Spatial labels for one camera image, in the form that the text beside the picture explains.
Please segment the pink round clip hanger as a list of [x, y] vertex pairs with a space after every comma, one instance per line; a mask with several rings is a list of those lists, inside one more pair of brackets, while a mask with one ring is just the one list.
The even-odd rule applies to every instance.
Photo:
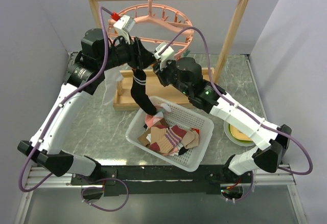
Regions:
[[[148, 13], [147, 15], [137, 16], [137, 10], [138, 9], [147, 9]], [[156, 17], [155, 13], [153, 13], [153, 9], [161, 9], [161, 17]], [[135, 24], [154, 24], [158, 27], [165, 28], [171, 32], [178, 33], [180, 30], [193, 26], [189, 18], [184, 15], [181, 11], [172, 8], [167, 5], [162, 4], [155, 4], [153, 3], [153, 0], [148, 0], [146, 4], [138, 4], [134, 5], [128, 8], [125, 8], [121, 12], [118, 13], [119, 16], [124, 16], [127, 13], [134, 12], [134, 17], [132, 17], [135, 21]], [[174, 13], [174, 20], [168, 21], [169, 15], [166, 15], [166, 12]], [[108, 37], [113, 40], [114, 37], [118, 36], [118, 31], [116, 28], [114, 28], [114, 24], [116, 24], [116, 21], [114, 19], [110, 19], [108, 22]], [[188, 47], [190, 46], [192, 40], [193, 40], [193, 30], [186, 30], [182, 33], [182, 36], [185, 37], [184, 42], [180, 42], [175, 40], [172, 43], [172, 46], [180, 47], [180, 49], [175, 53], [175, 58], [179, 59], [182, 57], [182, 55], [185, 53], [185, 51], [188, 50]], [[164, 42], [163, 39], [156, 39], [156, 38], [144, 38], [140, 37], [142, 41], [148, 42], [148, 43], [162, 43]]]

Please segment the white plastic basket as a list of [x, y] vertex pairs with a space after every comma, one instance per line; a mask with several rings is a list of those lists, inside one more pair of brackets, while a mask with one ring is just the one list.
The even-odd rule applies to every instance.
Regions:
[[157, 96], [150, 100], [156, 106], [165, 103], [171, 111], [145, 128], [150, 116], [139, 109], [125, 134], [127, 141], [180, 169], [197, 170], [213, 135], [212, 120]]

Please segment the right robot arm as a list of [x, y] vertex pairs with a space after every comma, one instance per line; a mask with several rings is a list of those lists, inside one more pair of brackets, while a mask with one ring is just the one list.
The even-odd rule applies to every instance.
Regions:
[[275, 173], [282, 161], [291, 134], [287, 125], [277, 126], [267, 122], [240, 105], [218, 85], [212, 85], [202, 75], [202, 68], [194, 58], [169, 60], [164, 68], [160, 62], [152, 68], [163, 86], [171, 85], [183, 93], [196, 108], [224, 120], [249, 137], [255, 147], [242, 154], [229, 157], [223, 170], [228, 182], [235, 182], [245, 172], [262, 169]]

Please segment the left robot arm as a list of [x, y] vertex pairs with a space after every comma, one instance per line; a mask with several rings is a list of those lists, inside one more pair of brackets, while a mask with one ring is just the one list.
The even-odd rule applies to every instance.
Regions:
[[46, 120], [30, 140], [20, 141], [18, 151], [56, 176], [65, 173], [83, 175], [89, 184], [101, 178], [101, 164], [87, 156], [63, 151], [65, 138], [78, 112], [106, 79], [104, 71], [118, 71], [123, 64], [145, 69], [153, 61], [141, 39], [122, 36], [105, 43], [101, 29], [91, 29], [81, 40], [81, 51], [68, 67], [58, 98]]

